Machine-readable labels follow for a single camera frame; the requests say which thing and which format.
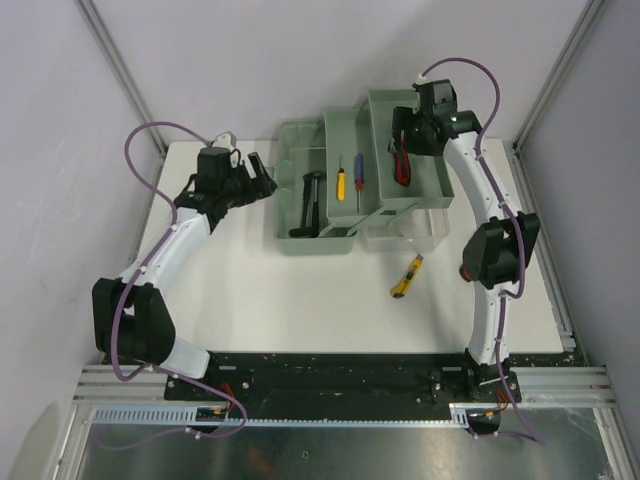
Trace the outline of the red and black pliers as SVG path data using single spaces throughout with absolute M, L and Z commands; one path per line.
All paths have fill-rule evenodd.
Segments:
M 408 153 L 404 148 L 400 148 L 394 153 L 394 180 L 403 187 L 408 187 L 411 183 L 411 165 Z

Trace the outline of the blue and red screwdriver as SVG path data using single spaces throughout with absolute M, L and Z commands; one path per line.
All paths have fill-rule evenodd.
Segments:
M 364 189 L 364 155 L 362 153 L 358 153 L 354 159 L 354 185 L 356 191 L 356 212 L 359 213 Z

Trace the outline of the small black claw hammer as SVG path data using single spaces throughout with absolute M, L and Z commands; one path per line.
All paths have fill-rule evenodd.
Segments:
M 309 238 L 315 238 L 319 235 L 319 185 L 324 178 L 322 171 L 312 171 L 304 177 L 303 187 L 303 204 L 301 210 L 300 227 L 303 229 L 303 235 Z M 308 212 L 311 212 L 311 224 L 306 225 Z

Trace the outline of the black T-handle wrench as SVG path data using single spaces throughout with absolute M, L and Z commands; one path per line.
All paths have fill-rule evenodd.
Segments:
M 316 238 L 319 235 L 319 183 L 317 175 L 304 177 L 300 223 L 289 231 L 291 238 Z

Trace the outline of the yellow handle screwdriver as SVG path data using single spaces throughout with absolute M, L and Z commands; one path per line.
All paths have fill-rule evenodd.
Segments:
M 339 168 L 336 181 L 336 199 L 343 202 L 346 198 L 346 172 L 343 166 L 343 156 L 339 158 Z

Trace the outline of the green plastic tool box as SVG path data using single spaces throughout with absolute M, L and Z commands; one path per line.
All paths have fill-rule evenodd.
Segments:
M 356 236 L 368 227 L 396 227 L 415 210 L 446 209 L 454 198 L 441 158 L 411 156 L 411 183 L 394 180 L 394 157 L 388 151 L 392 112 L 413 107 L 410 89 L 370 90 L 356 108 L 327 108 L 315 119 L 281 124 L 274 167 L 275 239 L 289 256 L 337 255 L 351 252 Z M 356 212 L 354 159 L 364 155 L 362 205 Z M 346 172 L 346 198 L 336 199 L 339 158 Z M 320 232 L 316 238 L 291 238 L 300 223 L 304 180 L 322 171 L 319 185 Z

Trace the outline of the yellow utility knife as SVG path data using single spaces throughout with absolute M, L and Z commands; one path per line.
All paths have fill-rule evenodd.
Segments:
M 424 257 L 417 254 L 406 270 L 401 280 L 391 289 L 390 294 L 394 299 L 402 299 L 408 293 L 412 283 L 421 270 Z

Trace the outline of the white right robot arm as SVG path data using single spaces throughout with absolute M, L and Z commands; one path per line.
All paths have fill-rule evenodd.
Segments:
M 416 105 L 397 107 L 392 115 L 388 150 L 394 157 L 394 179 L 409 186 L 412 155 L 440 157 L 470 201 L 477 227 L 463 249 L 460 275 L 473 284 L 475 305 L 461 388 L 469 399 L 484 401 L 506 380 L 508 304 L 524 292 L 540 219 L 520 211 L 504 190 L 484 150 L 485 128 L 475 113 L 459 110 L 451 82 L 422 81 L 412 88 Z

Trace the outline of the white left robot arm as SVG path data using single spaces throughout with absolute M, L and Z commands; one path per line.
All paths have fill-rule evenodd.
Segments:
M 156 365 L 186 376 L 197 398 L 214 397 L 220 374 L 210 354 L 178 337 L 163 295 L 192 253 L 211 236 L 229 210 L 272 196 L 275 180 L 256 152 L 205 146 L 197 169 L 173 200 L 165 231 L 117 278 L 92 289 L 95 343 L 99 351 Z

